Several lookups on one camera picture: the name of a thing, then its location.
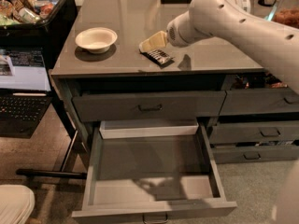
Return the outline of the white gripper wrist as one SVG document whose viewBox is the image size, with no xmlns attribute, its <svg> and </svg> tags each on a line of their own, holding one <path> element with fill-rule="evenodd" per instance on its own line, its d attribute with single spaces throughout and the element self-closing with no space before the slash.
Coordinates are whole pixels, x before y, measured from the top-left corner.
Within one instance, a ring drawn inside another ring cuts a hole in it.
<svg viewBox="0 0 299 224">
<path fill-rule="evenodd" d="M 203 39 L 211 38 L 211 35 L 198 31 L 192 21 L 190 12 L 187 11 L 170 21 L 165 31 L 157 32 L 139 44 L 141 52 L 149 52 L 164 48 L 168 42 L 174 47 L 188 47 Z"/>
</svg>

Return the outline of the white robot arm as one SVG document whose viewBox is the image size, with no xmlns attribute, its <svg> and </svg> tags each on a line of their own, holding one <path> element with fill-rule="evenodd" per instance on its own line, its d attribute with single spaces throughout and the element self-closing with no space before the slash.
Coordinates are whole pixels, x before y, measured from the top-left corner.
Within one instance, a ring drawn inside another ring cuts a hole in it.
<svg viewBox="0 0 299 224">
<path fill-rule="evenodd" d="M 142 42 L 139 50 L 149 52 L 167 44 L 183 48 L 219 37 L 299 92 L 298 30 L 256 17 L 243 7 L 238 0 L 192 0 L 186 12 L 171 20 L 163 32 Z M 243 217 L 213 217 L 193 224 L 299 224 L 298 176 L 297 161 L 282 183 L 267 223 Z"/>
</svg>

